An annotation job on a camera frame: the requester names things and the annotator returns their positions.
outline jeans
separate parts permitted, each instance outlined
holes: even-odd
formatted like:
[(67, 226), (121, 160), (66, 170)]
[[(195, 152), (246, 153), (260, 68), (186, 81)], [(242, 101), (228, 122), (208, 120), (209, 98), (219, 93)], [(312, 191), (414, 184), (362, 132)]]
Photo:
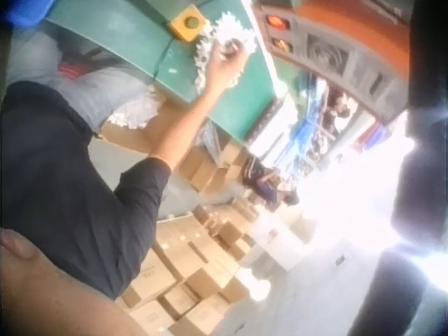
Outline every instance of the jeans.
[(58, 91), (97, 132), (117, 108), (145, 92), (151, 79), (130, 64), (107, 67), (75, 80), (58, 71), (62, 51), (58, 27), (44, 22), (37, 29), (15, 28), (6, 69), (6, 85), (31, 81)]

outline green work surface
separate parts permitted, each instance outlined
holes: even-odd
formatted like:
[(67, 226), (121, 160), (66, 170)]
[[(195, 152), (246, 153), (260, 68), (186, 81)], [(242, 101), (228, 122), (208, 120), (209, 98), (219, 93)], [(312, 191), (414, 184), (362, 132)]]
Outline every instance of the green work surface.
[[(251, 27), (240, 0), (194, 2), (210, 21), (231, 12), (245, 27)], [(146, 0), (57, 0), (48, 20), (90, 39), (150, 76), (157, 75), (156, 81), (184, 102), (196, 98), (194, 45), (172, 41), (163, 17)], [(223, 95), (210, 118), (243, 142), (273, 98), (272, 80), (258, 48), (238, 86)]]

